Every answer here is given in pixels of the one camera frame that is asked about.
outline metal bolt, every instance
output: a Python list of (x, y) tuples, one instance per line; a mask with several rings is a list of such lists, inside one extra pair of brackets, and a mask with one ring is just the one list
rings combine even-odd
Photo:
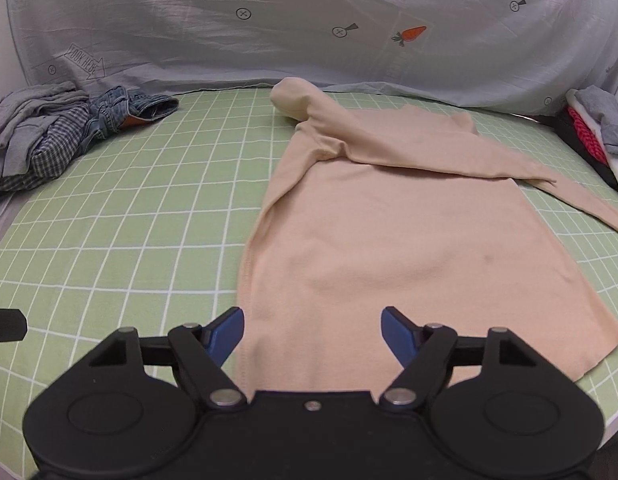
[(317, 412), (323, 405), (318, 400), (307, 400), (305, 402), (305, 410), (308, 412)]
[(416, 400), (416, 392), (409, 388), (391, 388), (385, 391), (385, 399), (394, 406), (406, 406)]
[(220, 390), (211, 392), (209, 399), (221, 408), (228, 408), (239, 404), (241, 400), (243, 400), (243, 395), (239, 391), (231, 388), (221, 388)]

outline black and white plaid fabric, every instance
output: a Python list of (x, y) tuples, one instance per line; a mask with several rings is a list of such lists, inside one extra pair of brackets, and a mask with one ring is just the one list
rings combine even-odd
[(33, 148), (29, 171), (3, 177), (0, 191), (20, 191), (58, 178), (74, 158), (84, 127), (92, 117), (88, 103), (59, 112), (60, 116)]

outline carrot print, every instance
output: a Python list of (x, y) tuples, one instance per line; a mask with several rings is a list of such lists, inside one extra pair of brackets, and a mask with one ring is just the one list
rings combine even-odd
[(391, 39), (393, 41), (398, 41), (400, 43), (400, 46), (404, 46), (405, 41), (415, 40), (425, 30), (427, 30), (426, 27), (408, 28), (407, 30), (403, 30), (402, 32), (396, 32), (396, 35), (393, 36)]

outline red fabric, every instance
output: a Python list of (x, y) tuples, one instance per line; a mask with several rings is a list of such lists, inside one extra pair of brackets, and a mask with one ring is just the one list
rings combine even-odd
[(606, 154), (604, 153), (602, 146), (600, 146), (598, 138), (591, 131), (591, 129), (586, 126), (585, 121), (582, 120), (582, 117), (580, 117), (580, 114), (577, 111), (570, 106), (567, 106), (567, 111), (573, 119), (573, 126), (576, 129), (580, 142), (585, 145), (586, 150), (593, 156), (593, 158), (595, 158), (595, 160), (608, 166), (609, 163), (606, 160)]

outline black circular disc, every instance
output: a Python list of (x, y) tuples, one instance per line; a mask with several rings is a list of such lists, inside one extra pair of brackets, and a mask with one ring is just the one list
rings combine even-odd
[(604, 421), (573, 384), (552, 387), (530, 376), (504, 383), (476, 378), (454, 384), (433, 402), (431, 425), (459, 462), (494, 478), (559, 474), (598, 448)]
[(119, 391), (62, 392), (52, 386), (34, 400), (23, 433), (38, 460), (70, 478), (134, 478), (152, 470), (185, 441), (196, 420), (193, 401), (154, 378)]

